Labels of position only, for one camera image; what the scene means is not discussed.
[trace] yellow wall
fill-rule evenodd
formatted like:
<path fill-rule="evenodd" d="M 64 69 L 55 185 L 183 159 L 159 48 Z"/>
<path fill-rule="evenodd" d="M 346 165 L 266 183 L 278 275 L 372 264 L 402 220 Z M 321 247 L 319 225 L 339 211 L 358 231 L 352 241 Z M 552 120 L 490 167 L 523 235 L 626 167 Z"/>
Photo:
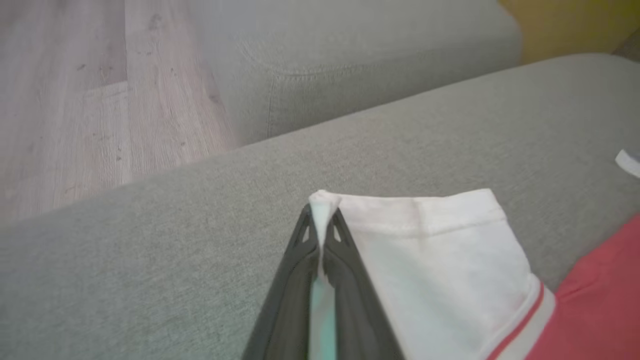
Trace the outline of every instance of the yellow wall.
<path fill-rule="evenodd" d="M 640 0 L 500 0 L 524 36 L 522 61 L 611 53 L 640 27 Z"/>

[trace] gray sofa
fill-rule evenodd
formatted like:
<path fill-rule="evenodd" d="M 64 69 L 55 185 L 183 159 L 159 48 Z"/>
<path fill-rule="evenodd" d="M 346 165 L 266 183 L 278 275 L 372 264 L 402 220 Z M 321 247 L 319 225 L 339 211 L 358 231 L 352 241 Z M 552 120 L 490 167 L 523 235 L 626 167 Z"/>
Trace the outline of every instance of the gray sofa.
<path fill-rule="evenodd" d="M 355 113 L 0 230 L 9 359 L 237 359 L 312 192 L 491 188 L 552 290 L 640 211 L 640 65 L 505 70 Z"/>
<path fill-rule="evenodd" d="M 189 0 L 228 119 L 251 143 L 518 65 L 496 0 Z"/>

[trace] white object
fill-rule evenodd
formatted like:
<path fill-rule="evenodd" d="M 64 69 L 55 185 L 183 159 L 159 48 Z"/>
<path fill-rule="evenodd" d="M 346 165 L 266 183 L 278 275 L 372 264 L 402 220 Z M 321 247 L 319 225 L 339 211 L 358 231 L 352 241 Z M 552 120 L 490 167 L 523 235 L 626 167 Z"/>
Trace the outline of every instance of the white object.
<path fill-rule="evenodd" d="M 523 359 L 553 313 L 489 189 L 310 202 L 318 229 L 339 203 L 407 360 Z"/>
<path fill-rule="evenodd" d="M 616 156 L 616 163 L 622 168 L 622 170 L 629 174 L 640 178 L 640 160 L 631 156 L 624 150 L 621 150 Z"/>

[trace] red fabric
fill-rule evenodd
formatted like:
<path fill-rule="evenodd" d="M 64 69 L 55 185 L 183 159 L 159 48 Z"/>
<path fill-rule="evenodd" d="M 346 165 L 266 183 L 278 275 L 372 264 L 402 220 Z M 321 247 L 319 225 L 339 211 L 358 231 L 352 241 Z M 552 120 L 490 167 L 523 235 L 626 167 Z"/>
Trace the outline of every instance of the red fabric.
<path fill-rule="evenodd" d="M 640 215 L 580 259 L 528 360 L 640 359 Z"/>

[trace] red stripe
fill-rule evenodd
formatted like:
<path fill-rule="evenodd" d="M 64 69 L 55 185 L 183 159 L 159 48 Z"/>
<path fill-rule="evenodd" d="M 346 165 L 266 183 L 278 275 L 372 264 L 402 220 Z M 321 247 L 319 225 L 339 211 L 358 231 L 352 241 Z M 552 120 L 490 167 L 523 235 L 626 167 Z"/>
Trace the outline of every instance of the red stripe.
<path fill-rule="evenodd" d="M 525 316 L 524 319 L 522 319 L 522 321 L 518 324 L 518 326 L 515 329 L 513 329 L 513 331 L 511 331 L 511 334 L 509 334 L 506 338 L 504 338 L 500 342 L 500 345 L 498 345 L 498 347 L 496 347 L 493 350 L 493 352 L 491 352 L 489 357 L 486 358 L 487 360 L 496 360 L 498 356 L 500 356 L 500 353 L 502 353 L 502 351 L 507 346 L 509 346 L 509 344 L 522 332 L 522 329 L 524 329 L 524 327 L 527 326 L 527 324 L 529 323 L 529 320 L 531 320 L 531 318 L 533 317 L 533 314 L 536 313 L 536 311 L 540 307 L 540 304 L 542 304 L 542 299 L 544 297 L 545 297 L 545 286 L 542 285 L 542 282 L 540 281 L 540 293 L 538 294 L 538 298 L 536 299 L 536 302 L 533 304 L 533 306 L 527 313 L 527 316 Z"/>

